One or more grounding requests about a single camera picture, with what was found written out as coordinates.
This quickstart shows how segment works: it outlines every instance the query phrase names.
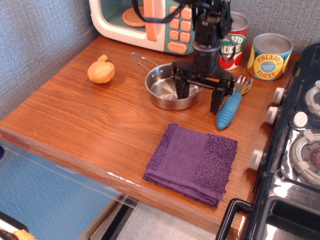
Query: pot handle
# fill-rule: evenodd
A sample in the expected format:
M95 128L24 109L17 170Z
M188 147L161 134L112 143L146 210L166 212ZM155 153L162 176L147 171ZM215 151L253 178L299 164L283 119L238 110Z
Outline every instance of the pot handle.
M138 53L136 53L136 52L132 52L132 53L130 54L130 56L131 56L133 59L135 59L135 60L138 62L138 64L139 64L140 66L142 66L144 69L146 69L148 72L150 72L150 70L149 70L146 66L144 66L144 65L139 61L138 58L134 57L134 55L137 55L137 56L138 56L139 58L141 58L141 59L147 60L148 62L154 64L156 67L158 66L158 64L154 63L153 61L149 60L148 58L143 57L143 56L140 56L140 55L139 55Z

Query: orange button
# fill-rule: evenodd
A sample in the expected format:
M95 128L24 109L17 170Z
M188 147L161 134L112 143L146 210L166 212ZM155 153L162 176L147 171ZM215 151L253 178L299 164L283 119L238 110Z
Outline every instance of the orange button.
M179 39L179 32L177 30L170 30L169 38L172 40L178 40Z
M181 30L185 32L189 32L191 30L191 22L183 20L181 22Z
M186 8L184 8L184 9L182 9L181 17L182 17L183 19L190 20L191 17L192 17L191 8L186 7Z
M179 25L180 25L180 21L178 19L173 19L170 22L170 28L172 28L172 29L178 29Z
M182 32L180 34L181 42L188 43L188 42L190 42L190 38L191 38L191 35L188 32Z
M177 54L184 54L188 47L184 43L171 41L168 44L168 49Z
M172 13L174 10L176 10L178 7L177 6L171 6L170 7L170 13ZM177 15L175 15L176 18L180 17L180 13L178 13Z

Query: toy stove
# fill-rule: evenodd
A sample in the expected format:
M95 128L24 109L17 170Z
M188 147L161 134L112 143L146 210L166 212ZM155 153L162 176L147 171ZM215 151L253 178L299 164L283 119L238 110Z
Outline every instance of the toy stove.
M303 51L273 102L268 146L250 162L258 171L253 203L230 201L217 240L226 239L236 212L248 215L241 239L320 239L320 43Z

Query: fork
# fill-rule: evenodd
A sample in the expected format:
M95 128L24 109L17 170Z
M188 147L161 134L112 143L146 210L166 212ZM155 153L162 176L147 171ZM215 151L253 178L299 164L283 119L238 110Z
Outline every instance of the fork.
M216 119L218 129L222 130L229 126L242 100L242 95L250 90L253 82L252 78L246 79L245 76L242 78L242 75L238 78L233 89L233 94L225 101Z

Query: blue handle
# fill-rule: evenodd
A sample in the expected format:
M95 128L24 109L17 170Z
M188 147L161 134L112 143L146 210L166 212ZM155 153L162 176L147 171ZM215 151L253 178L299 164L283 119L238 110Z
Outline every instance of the blue handle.
M232 96L230 96L225 101L216 119L216 125L218 129L222 130L229 126L232 119L234 119L234 116L241 102L241 99L242 99L241 94L239 92L235 92Z

